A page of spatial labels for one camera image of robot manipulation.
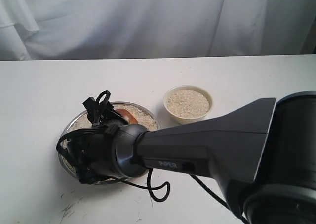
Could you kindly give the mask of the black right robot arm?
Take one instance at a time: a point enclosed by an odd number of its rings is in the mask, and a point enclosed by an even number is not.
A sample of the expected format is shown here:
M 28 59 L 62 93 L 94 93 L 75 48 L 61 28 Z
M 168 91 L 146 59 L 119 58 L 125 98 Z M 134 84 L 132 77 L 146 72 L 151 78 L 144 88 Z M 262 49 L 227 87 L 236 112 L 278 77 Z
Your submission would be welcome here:
M 129 123 L 110 92 L 84 103 L 91 128 L 63 135 L 58 153 L 80 183 L 151 175 L 213 178 L 218 202 L 246 224 L 316 221 L 316 94 L 261 98 L 225 116 L 148 131 Z

